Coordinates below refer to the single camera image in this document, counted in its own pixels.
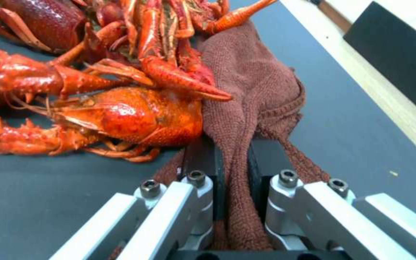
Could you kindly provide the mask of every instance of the towel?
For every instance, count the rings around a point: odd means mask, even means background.
[[[214,223],[210,249],[271,250],[250,196],[247,151],[255,134],[278,140],[303,182],[330,179],[288,140],[302,118],[299,111],[305,104],[305,88],[294,69],[264,46],[250,21],[203,39],[197,49],[213,70],[216,86],[234,97],[230,102],[203,101],[203,130],[222,151],[227,187],[227,214]],[[183,152],[154,178],[167,185],[174,181]]]

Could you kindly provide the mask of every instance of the crayfish antenna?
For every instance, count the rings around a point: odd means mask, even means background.
[[[37,105],[28,105],[26,102],[23,102],[21,99],[19,99],[13,93],[10,93],[10,98],[12,100],[14,100],[16,103],[18,103],[19,105],[21,105],[21,107],[16,107],[16,106],[12,105],[10,103],[9,99],[7,98],[7,93],[4,94],[4,98],[5,98],[6,102],[7,102],[7,105],[10,106],[13,109],[18,109],[18,110],[28,109],[30,111],[36,112],[36,113],[41,114],[41,115],[44,115],[46,117],[49,115],[48,110],[46,110],[46,108],[39,107]]]

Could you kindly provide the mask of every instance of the cooked crayfish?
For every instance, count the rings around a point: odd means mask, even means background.
[[[28,1],[71,12],[74,18],[59,25],[63,32],[56,32],[72,36],[71,41],[65,41],[66,37],[49,39],[38,34],[43,30],[34,21],[41,10],[35,8],[34,14],[29,14],[15,0],[0,0],[0,19],[25,43],[51,52],[66,51],[41,63],[0,50],[0,105],[6,102],[14,107],[15,102],[54,123],[51,129],[42,129],[27,120],[14,128],[0,118],[0,153],[58,155],[86,150],[143,162],[155,158],[160,147],[187,145],[202,133],[202,99],[233,98],[216,87],[213,72],[192,49],[189,38],[195,31],[211,35],[240,25],[276,0],[259,0],[233,12],[229,12],[228,0],[73,0],[79,6],[94,8],[102,27],[98,32],[70,1]],[[58,22],[51,15],[46,13],[48,26]],[[68,67],[80,54],[90,62],[87,69]],[[131,66],[131,59],[140,66]],[[103,74],[117,79],[102,78]],[[104,91],[71,97],[98,90]],[[35,98],[37,94],[59,99],[42,100]],[[43,106],[31,104],[33,100]],[[120,143],[115,145],[112,139]],[[109,149],[91,147],[96,143]]]
[[[71,0],[0,0],[0,20],[27,45],[62,53],[82,41],[86,15]]]
[[[0,118],[0,153],[58,155],[85,148],[138,163],[155,158],[162,146],[187,145],[202,132],[201,102],[168,90],[119,87],[53,102],[49,110],[33,110],[47,115],[56,125],[42,129],[27,120],[20,128],[13,128]],[[114,146],[110,138],[123,142]],[[86,148],[99,141],[113,150]],[[135,148],[124,151],[134,144]],[[149,147],[149,153],[140,156]]]

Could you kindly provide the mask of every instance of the dark gray surface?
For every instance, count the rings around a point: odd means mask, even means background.
[[[358,196],[386,192],[416,211],[414,145],[280,3],[252,20],[307,89],[292,142]],[[0,48],[29,53],[1,42]],[[143,165],[83,153],[0,156],[0,259],[48,258],[115,192],[132,192],[172,154]]]
[[[276,3],[252,20],[306,88],[291,141],[357,196],[385,192],[416,212],[416,146],[286,8]]]

